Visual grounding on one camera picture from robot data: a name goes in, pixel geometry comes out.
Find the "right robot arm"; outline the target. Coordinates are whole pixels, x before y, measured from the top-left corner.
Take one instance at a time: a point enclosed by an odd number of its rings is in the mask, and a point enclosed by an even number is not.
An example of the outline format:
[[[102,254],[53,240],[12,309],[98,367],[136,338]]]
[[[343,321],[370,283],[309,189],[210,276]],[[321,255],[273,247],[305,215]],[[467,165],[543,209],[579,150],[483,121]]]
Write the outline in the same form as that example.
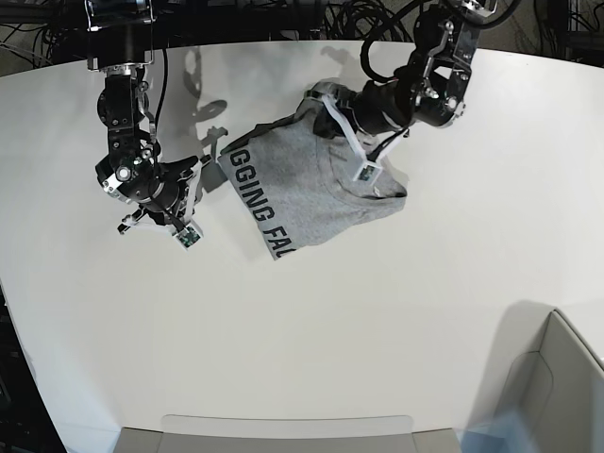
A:
[[[188,249],[203,236],[193,219],[202,169],[216,155],[164,162],[159,110],[150,109],[146,69],[154,61],[150,1],[87,1],[89,70],[104,74],[96,111],[107,129],[108,153],[95,166],[104,193],[136,210],[117,227],[166,233]]]

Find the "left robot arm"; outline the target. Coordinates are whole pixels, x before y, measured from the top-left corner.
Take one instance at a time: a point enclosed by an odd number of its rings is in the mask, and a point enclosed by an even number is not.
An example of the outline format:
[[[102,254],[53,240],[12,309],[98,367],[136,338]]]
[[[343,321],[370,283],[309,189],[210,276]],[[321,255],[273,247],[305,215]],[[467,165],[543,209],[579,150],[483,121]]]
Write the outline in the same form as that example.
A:
[[[369,80],[360,92],[327,81],[305,92],[307,99],[332,98],[354,134],[392,134],[366,152],[372,162],[383,158],[415,123],[445,127],[462,115],[480,32],[495,25],[487,21],[495,7],[486,1],[439,1],[416,19],[408,62],[389,76],[378,74],[370,64],[371,45],[396,19],[422,4],[412,1],[364,40],[360,63]]]

